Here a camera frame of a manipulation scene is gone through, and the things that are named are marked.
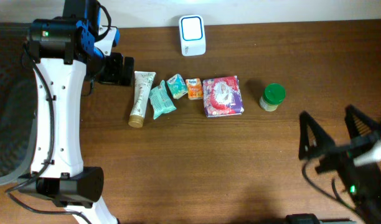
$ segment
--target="white device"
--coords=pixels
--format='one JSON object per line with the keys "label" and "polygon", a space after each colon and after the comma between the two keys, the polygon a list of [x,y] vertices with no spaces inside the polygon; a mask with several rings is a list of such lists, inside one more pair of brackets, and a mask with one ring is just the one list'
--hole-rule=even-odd
{"label": "white device", "polygon": [[198,15],[182,16],[179,19],[179,38],[183,56],[205,53],[205,32],[203,18]]}

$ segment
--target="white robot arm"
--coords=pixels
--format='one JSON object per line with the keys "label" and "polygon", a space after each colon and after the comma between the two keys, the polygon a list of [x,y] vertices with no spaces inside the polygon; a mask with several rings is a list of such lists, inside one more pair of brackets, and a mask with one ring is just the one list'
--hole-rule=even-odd
{"label": "white robot arm", "polygon": [[[108,18],[107,27],[99,26],[100,9]],[[79,223],[119,223],[101,196],[103,171],[83,166],[79,140],[84,80],[131,83],[133,58],[126,57],[123,65],[123,56],[111,53],[120,34],[110,24],[107,10],[98,1],[66,0],[62,17],[32,23],[25,50],[36,66],[37,140],[31,174],[19,178],[28,184],[17,190],[51,200]]]}

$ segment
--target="green lid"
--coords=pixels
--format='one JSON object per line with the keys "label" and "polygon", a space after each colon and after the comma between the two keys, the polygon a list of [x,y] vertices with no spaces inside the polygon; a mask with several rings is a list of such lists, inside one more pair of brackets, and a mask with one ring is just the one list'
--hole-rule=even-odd
{"label": "green lid", "polygon": [[269,84],[264,90],[264,100],[271,105],[279,105],[283,102],[286,91],[283,86],[273,83]]}

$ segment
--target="orange snack packet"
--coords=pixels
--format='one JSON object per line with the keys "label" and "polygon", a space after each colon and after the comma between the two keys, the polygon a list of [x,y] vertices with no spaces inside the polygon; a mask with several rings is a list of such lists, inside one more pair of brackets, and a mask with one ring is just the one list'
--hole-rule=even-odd
{"label": "orange snack packet", "polygon": [[186,87],[188,87],[188,97],[190,100],[203,99],[203,88],[200,78],[190,78],[185,82]]}

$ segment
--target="white wall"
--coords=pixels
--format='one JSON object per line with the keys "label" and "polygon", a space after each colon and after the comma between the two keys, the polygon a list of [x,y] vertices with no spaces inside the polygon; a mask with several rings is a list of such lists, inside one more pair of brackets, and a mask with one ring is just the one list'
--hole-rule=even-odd
{"label": "white wall", "polygon": [[[381,0],[100,0],[118,27],[177,26],[200,14],[205,25],[381,19]],[[0,0],[0,22],[62,15],[64,0]]]}

